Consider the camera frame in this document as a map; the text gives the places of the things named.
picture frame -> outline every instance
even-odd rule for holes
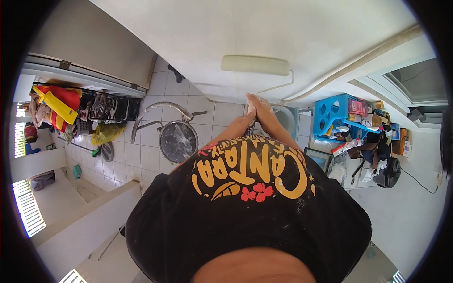
[[[327,169],[329,168],[329,164],[333,158],[333,154],[315,149],[309,149],[308,147],[304,149],[304,153],[308,155],[317,165],[319,165],[319,167],[321,167],[324,173],[327,174]]]

red flower print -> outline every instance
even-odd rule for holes
[[[241,199],[243,201],[247,201],[249,199],[254,200],[255,199],[255,195],[256,195],[255,192],[249,192],[249,189],[247,189],[246,187],[242,188]]]
[[[253,190],[258,193],[256,196],[257,202],[263,202],[266,197],[272,196],[274,190],[271,186],[265,187],[264,183],[258,183],[253,186]]]

door hinge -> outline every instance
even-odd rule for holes
[[[69,70],[70,65],[71,65],[71,62],[61,60],[59,67],[60,67],[60,69]]]

black appliance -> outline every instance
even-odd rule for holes
[[[373,181],[380,187],[392,188],[401,175],[400,161],[395,157],[387,159],[387,168],[379,170],[379,174],[373,177]]]

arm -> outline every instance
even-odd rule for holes
[[[266,99],[250,93],[247,93],[246,96],[256,108],[256,115],[258,116],[258,119],[260,119],[263,130],[265,130],[273,139],[287,144],[294,149],[303,151],[280,124]]]

